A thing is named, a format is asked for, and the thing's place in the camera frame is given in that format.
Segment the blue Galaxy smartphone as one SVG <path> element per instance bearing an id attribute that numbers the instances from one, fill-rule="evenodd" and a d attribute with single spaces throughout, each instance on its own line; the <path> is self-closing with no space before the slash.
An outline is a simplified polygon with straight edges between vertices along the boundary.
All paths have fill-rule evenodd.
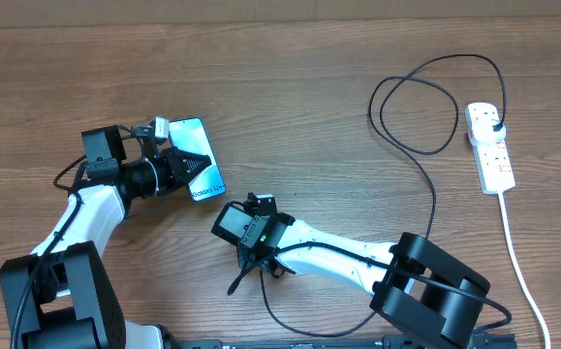
<path id="1" fill-rule="evenodd" d="M 171 121 L 170 124 L 171 144 L 179 150 L 207 155 L 210 160 L 209 165 L 201 168 L 196 164 L 193 170 L 197 173 L 189 182 L 188 190 L 194 202 L 204 201 L 217 197 L 226 192 L 225 181 L 221 175 L 211 143 L 203 126 L 203 122 L 198 117 Z"/>

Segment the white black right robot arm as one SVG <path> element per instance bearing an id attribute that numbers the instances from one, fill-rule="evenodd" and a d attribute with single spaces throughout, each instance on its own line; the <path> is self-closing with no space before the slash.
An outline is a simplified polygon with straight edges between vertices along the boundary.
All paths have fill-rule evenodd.
<path id="1" fill-rule="evenodd" d="M 467 348 L 481 333 L 485 305 L 512 315 L 488 298 L 489 282 L 419 235 L 366 242 L 324 233 L 277 210 L 271 198 L 228 203 L 212 234 L 235 246 L 240 274 L 255 269 L 316 274 L 370 295 L 371 309 L 426 348 Z"/>

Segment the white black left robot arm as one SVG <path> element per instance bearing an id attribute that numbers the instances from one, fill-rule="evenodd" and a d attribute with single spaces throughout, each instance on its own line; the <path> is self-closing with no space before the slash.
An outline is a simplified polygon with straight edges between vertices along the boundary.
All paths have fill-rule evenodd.
<path id="1" fill-rule="evenodd" d="M 199 202 L 225 191 L 202 121 L 158 117 L 81 135 L 68 205 L 28 255 L 6 261 L 0 286 L 13 348 L 176 348 L 161 325 L 125 320 L 102 255 L 136 199 L 182 187 Z"/>

